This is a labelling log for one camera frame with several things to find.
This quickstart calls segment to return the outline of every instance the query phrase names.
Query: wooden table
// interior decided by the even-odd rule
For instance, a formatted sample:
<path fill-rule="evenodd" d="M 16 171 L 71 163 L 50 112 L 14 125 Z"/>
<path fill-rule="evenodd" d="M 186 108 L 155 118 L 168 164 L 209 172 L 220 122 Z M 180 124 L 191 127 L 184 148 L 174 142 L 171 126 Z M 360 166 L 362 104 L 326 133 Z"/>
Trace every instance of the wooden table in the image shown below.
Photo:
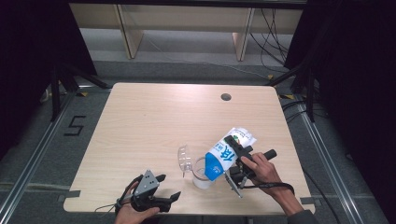
<path fill-rule="evenodd" d="M 223 93 L 230 94 L 231 100 L 222 100 Z M 80 190 L 80 195 L 67 198 L 64 209 L 92 212 L 114 203 L 135 177 L 150 169 L 155 175 L 166 175 L 155 196 L 168 198 L 181 191 L 170 214 L 284 214 L 259 189 L 243 189 L 240 199 L 222 176 L 210 189 L 196 188 L 192 173 L 183 178 L 178 148 L 187 144 L 197 159 L 232 127 L 246 128 L 257 138 L 253 152 L 275 149 L 272 162 L 282 180 L 294 186 L 297 198 L 311 197 L 274 88 L 118 83 L 70 189 Z M 313 204 L 304 208 L 315 212 Z"/>

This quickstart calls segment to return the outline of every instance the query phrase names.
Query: white cup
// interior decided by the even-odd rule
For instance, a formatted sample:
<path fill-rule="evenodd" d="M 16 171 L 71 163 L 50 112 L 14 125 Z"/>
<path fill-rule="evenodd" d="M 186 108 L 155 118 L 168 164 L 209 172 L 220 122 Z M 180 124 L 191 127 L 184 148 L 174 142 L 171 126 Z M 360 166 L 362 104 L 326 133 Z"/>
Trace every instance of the white cup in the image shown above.
<path fill-rule="evenodd" d="M 215 181 L 211 181 L 205 175 L 205 157 L 199 158 L 192 166 L 194 175 L 192 182 L 199 189 L 208 189 Z"/>

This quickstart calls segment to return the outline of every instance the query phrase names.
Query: black cable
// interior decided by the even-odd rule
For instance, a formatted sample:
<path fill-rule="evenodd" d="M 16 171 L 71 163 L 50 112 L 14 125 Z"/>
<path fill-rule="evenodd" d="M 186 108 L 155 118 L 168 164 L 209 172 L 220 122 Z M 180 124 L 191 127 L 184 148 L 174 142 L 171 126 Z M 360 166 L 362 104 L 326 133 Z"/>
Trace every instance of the black cable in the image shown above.
<path fill-rule="evenodd" d="M 292 122 L 295 118 L 297 118 L 299 115 L 301 115 L 301 114 L 303 114 L 303 113 L 305 113 L 305 112 L 306 112 L 306 110 L 300 111 L 300 112 L 297 112 L 297 113 L 295 113 L 295 114 L 293 114 L 293 115 L 287 117 L 287 118 L 286 118 L 286 122 L 287 122 L 287 123 Z"/>
<path fill-rule="evenodd" d="M 285 62 L 285 61 L 286 61 L 286 56 L 285 56 L 285 54 L 283 53 L 283 51 L 280 50 L 280 43 L 279 43 L 279 39 L 277 38 L 276 23 L 275 23 L 276 9 L 273 8 L 272 11 L 273 11 L 273 23 L 274 23 L 274 31 L 275 31 L 275 36 L 274 36 L 274 33 L 273 33 L 273 38 L 274 38 L 274 40 L 276 41 L 277 45 L 279 46 L 279 53 L 280 53 L 280 55 L 282 56 L 283 62 Z"/>
<path fill-rule="evenodd" d="M 106 207 L 109 207 L 109 206 L 111 206 L 111 208 L 106 213 L 104 213 L 103 215 L 99 216 L 99 217 L 104 217 L 105 215 L 109 214 L 110 211 L 113 210 L 113 208 L 116 206 L 114 203 L 113 204 L 108 204 L 108 205 L 105 205 L 105 206 L 100 206 L 100 207 L 95 209 L 94 213 L 96 213 L 97 210 L 99 210 L 101 208 L 106 208 Z"/>
<path fill-rule="evenodd" d="M 117 205 L 121 205 L 119 202 L 122 202 L 126 193 L 128 192 L 128 189 L 131 188 L 131 186 L 134 184 L 134 182 L 138 181 L 139 179 L 142 179 L 142 175 L 138 176 L 137 178 L 135 178 L 129 185 L 128 187 L 125 188 L 125 191 L 122 193 L 122 196 L 120 197 L 120 199 L 117 201 Z"/>
<path fill-rule="evenodd" d="M 267 26 L 268 26 L 269 32 L 268 32 L 268 34 L 267 34 L 267 37 L 265 37 L 264 34 L 262 33 L 262 38 L 265 40 L 263 46 L 265 46 L 266 44 L 269 44 L 269 45 L 270 45 L 271 47 L 273 47 L 274 49 L 282 50 L 280 47 L 277 48 L 276 46 L 274 46 L 273 44 L 271 44 L 270 42 L 268 42 L 268 38 L 270 37 L 270 34 L 272 33 L 273 24 L 275 24 L 275 21 L 274 21 L 274 20 L 273 20 L 273 22 L 271 23 L 271 26 L 269 26 L 269 24 L 268 24 L 268 22 L 267 22 Z"/>
<path fill-rule="evenodd" d="M 279 62 L 280 64 L 284 65 L 284 63 L 282 61 L 280 61 L 274 54 L 272 54 L 270 51 L 268 51 L 267 49 L 265 49 L 264 47 L 262 47 L 262 45 L 256 40 L 256 38 L 254 37 L 254 35 L 252 33 L 250 33 L 250 36 L 253 38 L 253 40 L 256 42 L 256 44 L 262 49 L 264 50 L 268 55 L 270 55 L 271 57 L 274 58 L 274 60 L 276 60 L 277 62 Z"/>
<path fill-rule="evenodd" d="M 314 178 L 312 178 L 312 176 L 305 170 L 304 167 L 303 168 L 303 172 L 306 174 L 306 176 L 308 176 L 308 178 L 312 181 L 312 183 L 315 185 L 315 187 L 318 189 L 318 191 L 320 192 L 320 194 L 323 197 L 323 200 L 326 202 L 327 205 L 329 205 L 330 210 L 332 211 L 332 214 L 335 217 L 335 220 L 337 221 L 337 223 L 341 223 L 339 217 L 337 216 L 337 214 L 335 213 L 334 208 L 332 207 L 332 205 L 330 204 L 329 200 L 327 199 L 327 197 L 324 195 L 323 191 L 319 188 L 318 184 L 314 181 Z"/>
<path fill-rule="evenodd" d="M 270 182 L 270 183 L 261 183 L 259 185 L 253 185 L 253 186 L 244 186 L 244 189 L 270 189 L 276 187 L 287 188 L 291 190 L 291 192 L 294 194 L 294 187 L 290 184 L 282 183 L 282 182 Z"/>
<path fill-rule="evenodd" d="M 263 61 L 263 60 L 262 60 L 262 66 L 264 66 L 266 69 L 268 69 L 268 70 L 270 70 L 270 71 L 273 71 L 273 72 L 286 73 L 286 72 L 283 72 L 283 71 L 279 71 L 279 70 L 276 70 L 276 69 L 272 69 L 272 68 L 270 68 L 270 67 L 267 67 L 267 66 L 264 64 L 264 61 Z"/>
<path fill-rule="evenodd" d="M 282 105 L 282 110 L 283 112 L 285 112 L 287 109 L 289 109 L 290 107 L 294 106 L 294 105 L 298 105 L 298 104 L 303 104 L 305 103 L 305 100 L 301 100 L 301 101 L 293 101 L 291 103 Z"/>
<path fill-rule="evenodd" d="M 285 49 L 286 50 L 286 52 L 287 51 L 289 51 L 286 47 L 284 47 L 283 45 L 281 45 L 280 43 L 279 43 L 279 40 L 278 40 L 278 38 L 277 38 L 277 32 L 276 32 L 276 23 L 275 23 L 275 14 L 276 14 L 276 10 L 275 9 L 273 9 L 273 21 L 272 21 L 272 23 L 271 23 L 271 26 L 270 26 L 270 24 L 269 24 L 269 22 L 268 22 L 268 20 L 266 19 L 266 17 L 265 17 L 265 15 L 264 15 L 264 11 L 262 10 L 262 17 L 264 18 L 264 20 L 265 20 L 265 23 L 267 24 L 267 26 L 268 26 L 268 29 L 269 29 L 269 35 L 271 35 L 272 37 L 273 37 L 273 39 L 275 40 L 275 42 L 277 43 L 277 45 L 278 45 L 278 48 L 276 48 L 276 47 L 274 47 L 274 48 L 276 48 L 276 49 L 279 49 L 279 51 L 280 51 L 280 53 L 281 53 L 281 55 L 283 55 L 283 51 L 284 50 L 282 50 L 282 48 L 283 49 Z M 276 32 L 276 34 L 274 35 L 274 33 L 273 33 L 273 31 L 272 31 L 272 27 L 273 27 L 273 25 L 274 25 L 274 28 L 275 28 L 275 32 Z"/>
<path fill-rule="evenodd" d="M 278 47 L 277 47 L 277 46 L 274 46 L 273 44 L 271 44 L 271 43 L 268 41 L 268 38 L 270 37 L 270 34 L 271 34 L 271 33 L 268 33 L 268 34 L 267 34 L 267 37 L 265 37 L 264 34 L 262 33 L 262 38 L 266 41 L 265 43 L 269 44 L 269 45 L 270 45 L 272 48 L 274 48 L 274 49 L 282 50 L 282 52 L 288 53 L 289 50 L 286 49 L 285 47 L 283 47 L 280 43 L 278 43 Z"/>

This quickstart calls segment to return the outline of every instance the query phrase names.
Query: floor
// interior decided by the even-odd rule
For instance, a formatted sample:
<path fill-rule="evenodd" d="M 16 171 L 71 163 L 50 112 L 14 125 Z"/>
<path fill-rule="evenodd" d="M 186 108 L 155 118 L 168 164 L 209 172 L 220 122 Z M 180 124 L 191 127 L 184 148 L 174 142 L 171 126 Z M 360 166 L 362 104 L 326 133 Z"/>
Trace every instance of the floor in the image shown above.
<path fill-rule="evenodd" d="M 263 85 L 270 76 L 287 71 L 268 54 L 261 56 L 262 51 L 252 38 L 247 42 L 244 61 L 238 62 L 232 36 L 227 33 L 146 31 L 135 59 L 128 60 L 119 31 L 81 29 L 81 32 L 99 78 L 108 84 L 130 81 Z M 255 36 L 263 41 L 260 34 Z M 292 35 L 279 35 L 278 39 L 287 48 Z M 278 49 L 269 50 L 282 61 Z M 276 86 L 284 106 L 295 101 L 288 99 L 291 82 L 292 78 Z M 109 90 L 96 88 L 85 80 L 78 79 L 78 83 L 83 93 L 62 96 L 61 118 L 50 122 L 49 97 L 35 112 L 20 143 L 1 160 L 1 214 L 7 214 L 2 223 L 113 222 L 113 213 L 70 214 L 63 210 L 64 197 L 109 95 Z M 295 104 L 284 110 L 306 170 L 318 221 L 388 223 L 353 160 L 347 156 L 347 148 L 327 119 L 320 100 L 315 103 L 315 123 L 307 119 L 304 105 Z M 67 136 L 66 133 L 76 131 L 69 127 L 76 116 L 84 116 L 76 119 L 83 131 L 78 137 Z M 14 203 L 4 207 L 6 200 Z M 283 216 L 249 219 L 253 223 L 286 223 Z"/>

